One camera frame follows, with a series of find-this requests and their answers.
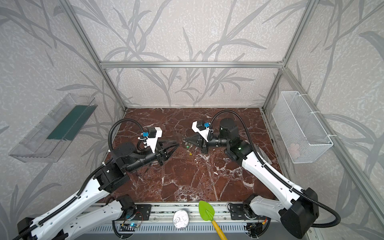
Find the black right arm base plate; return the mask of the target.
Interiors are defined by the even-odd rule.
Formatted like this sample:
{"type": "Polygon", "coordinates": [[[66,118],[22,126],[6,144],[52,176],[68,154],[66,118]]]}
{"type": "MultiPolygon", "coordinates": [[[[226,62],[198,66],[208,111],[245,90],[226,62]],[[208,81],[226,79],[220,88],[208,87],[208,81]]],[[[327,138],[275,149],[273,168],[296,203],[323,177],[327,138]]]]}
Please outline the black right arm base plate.
{"type": "Polygon", "coordinates": [[[230,212],[231,220],[251,220],[253,218],[252,209],[248,205],[228,203],[227,209],[230,212]]]}

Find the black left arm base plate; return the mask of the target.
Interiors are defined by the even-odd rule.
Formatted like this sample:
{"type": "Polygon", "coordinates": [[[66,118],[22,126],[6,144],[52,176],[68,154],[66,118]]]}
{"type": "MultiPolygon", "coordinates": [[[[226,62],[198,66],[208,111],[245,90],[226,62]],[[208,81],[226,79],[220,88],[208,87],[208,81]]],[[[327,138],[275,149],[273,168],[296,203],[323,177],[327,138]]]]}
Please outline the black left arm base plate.
{"type": "Polygon", "coordinates": [[[148,221],[150,218],[152,205],[139,204],[132,205],[123,211],[121,220],[127,221],[148,221]]]}

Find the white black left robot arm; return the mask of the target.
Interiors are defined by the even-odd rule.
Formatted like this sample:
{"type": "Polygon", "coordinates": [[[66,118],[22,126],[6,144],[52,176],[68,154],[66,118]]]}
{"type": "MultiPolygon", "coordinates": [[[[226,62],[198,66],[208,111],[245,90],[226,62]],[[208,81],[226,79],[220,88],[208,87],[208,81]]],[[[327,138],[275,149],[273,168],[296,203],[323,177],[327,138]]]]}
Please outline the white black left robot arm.
{"type": "Polygon", "coordinates": [[[20,221],[15,238],[73,240],[96,226],[117,220],[124,214],[133,214],[136,206],[128,195],[90,213],[83,214],[83,211],[124,185],[130,179],[129,173],[152,162],[162,165],[178,147],[175,141],[160,141],[155,144],[154,151],[139,153],[131,142],[120,144],[111,151],[111,159],[86,178],[78,192],[47,213],[20,221]]]}

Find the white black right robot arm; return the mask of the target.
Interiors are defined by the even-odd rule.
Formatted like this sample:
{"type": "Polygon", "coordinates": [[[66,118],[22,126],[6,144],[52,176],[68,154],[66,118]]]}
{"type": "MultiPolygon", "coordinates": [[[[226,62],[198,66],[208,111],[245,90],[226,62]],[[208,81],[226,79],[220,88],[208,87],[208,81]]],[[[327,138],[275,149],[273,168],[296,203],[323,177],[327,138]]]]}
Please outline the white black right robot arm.
{"type": "Polygon", "coordinates": [[[301,191],[301,187],[282,183],[287,178],[254,152],[250,143],[240,138],[239,128],[233,119],[222,119],[218,134],[214,134],[212,125],[203,120],[193,122],[192,130],[195,135],[185,138],[187,143],[200,148],[203,154],[208,153],[210,147],[224,148],[229,159],[253,174],[275,195],[276,200],[255,194],[247,198],[243,202],[243,209],[248,219],[264,216],[279,221],[298,239],[307,233],[319,216],[319,208],[294,192],[301,191]]]}

